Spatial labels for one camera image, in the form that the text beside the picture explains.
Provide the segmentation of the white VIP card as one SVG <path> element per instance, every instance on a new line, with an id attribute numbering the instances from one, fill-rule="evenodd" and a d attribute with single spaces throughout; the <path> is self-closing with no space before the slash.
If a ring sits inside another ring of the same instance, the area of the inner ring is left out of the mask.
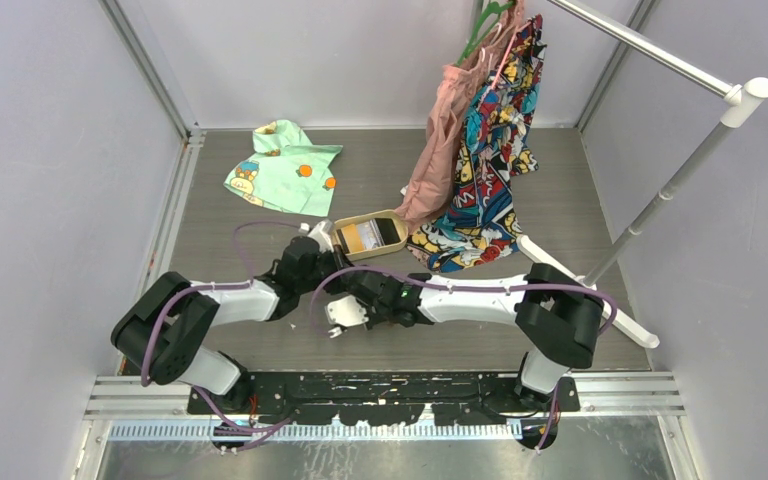
<path id="1" fill-rule="evenodd" d="M 375 219 L 359 223 L 357 227 L 362 235 L 364 251 L 375 250 L 384 245 L 383 236 Z"/>

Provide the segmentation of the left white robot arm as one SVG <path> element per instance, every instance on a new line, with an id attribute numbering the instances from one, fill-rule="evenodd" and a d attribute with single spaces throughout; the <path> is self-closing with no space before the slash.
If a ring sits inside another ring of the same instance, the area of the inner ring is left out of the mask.
<path id="1" fill-rule="evenodd" d="M 189 384 L 217 407 L 237 413 L 254 395 L 251 375 L 229 355 L 204 347 L 209 330 L 280 320 L 303 295 L 349 264 L 341 248 L 322 249 L 314 239 L 299 236 L 250 282 L 199 283 L 169 271 L 116 324 L 111 343 L 147 382 Z"/>

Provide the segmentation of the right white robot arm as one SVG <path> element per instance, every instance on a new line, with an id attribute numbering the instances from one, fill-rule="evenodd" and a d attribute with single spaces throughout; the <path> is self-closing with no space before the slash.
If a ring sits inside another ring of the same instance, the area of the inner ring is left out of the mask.
<path id="1" fill-rule="evenodd" d="M 569 371 L 592 366 L 607 304 L 605 296 L 545 263 L 523 275 L 489 280 L 351 267 L 336 281 L 344 296 L 325 308 L 332 337 L 379 323 L 409 328 L 475 321 L 518 328 L 532 347 L 523 357 L 514 392 L 531 411 L 552 400 Z"/>

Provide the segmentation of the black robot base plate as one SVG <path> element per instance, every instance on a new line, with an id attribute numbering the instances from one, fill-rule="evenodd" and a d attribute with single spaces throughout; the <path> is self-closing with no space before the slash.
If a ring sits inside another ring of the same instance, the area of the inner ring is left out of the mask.
<path id="1" fill-rule="evenodd" d="M 436 426 L 492 425 L 580 408 L 577 386 L 569 376 L 547 394 L 531 394 L 518 373 L 493 371 L 249 372 L 223 395 L 192 388 L 187 405 L 191 415 L 221 411 L 255 429 L 281 421 L 298 426 L 410 426 L 423 414 Z"/>

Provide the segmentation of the beige oval card tray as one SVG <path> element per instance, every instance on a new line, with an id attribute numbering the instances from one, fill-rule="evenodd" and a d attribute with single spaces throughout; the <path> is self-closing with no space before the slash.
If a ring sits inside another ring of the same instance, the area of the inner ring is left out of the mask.
<path id="1" fill-rule="evenodd" d="M 331 239 L 350 261 L 356 262 L 401 250 L 408 234 L 408 225 L 394 210 L 382 210 L 337 220 Z"/>

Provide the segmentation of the gold credit card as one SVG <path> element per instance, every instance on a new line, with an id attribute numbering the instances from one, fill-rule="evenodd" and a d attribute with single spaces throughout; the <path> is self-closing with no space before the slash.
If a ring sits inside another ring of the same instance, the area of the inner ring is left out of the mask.
<path id="1" fill-rule="evenodd" d="M 356 224 L 348 224 L 342 226 L 338 230 L 338 238 L 340 239 L 343 249 L 347 253 L 354 254 L 365 249 L 362 235 L 359 233 Z"/>

